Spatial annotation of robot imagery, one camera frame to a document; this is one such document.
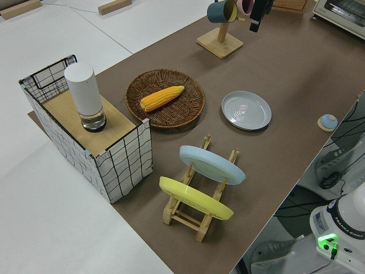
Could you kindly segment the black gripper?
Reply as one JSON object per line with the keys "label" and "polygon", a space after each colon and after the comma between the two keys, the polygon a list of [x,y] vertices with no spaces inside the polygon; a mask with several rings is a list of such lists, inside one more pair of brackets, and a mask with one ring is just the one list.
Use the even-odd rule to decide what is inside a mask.
{"label": "black gripper", "polygon": [[254,11],[250,15],[251,24],[249,30],[252,32],[257,32],[259,30],[263,14],[270,13],[271,7],[273,5],[272,0],[255,0],[254,1]]}

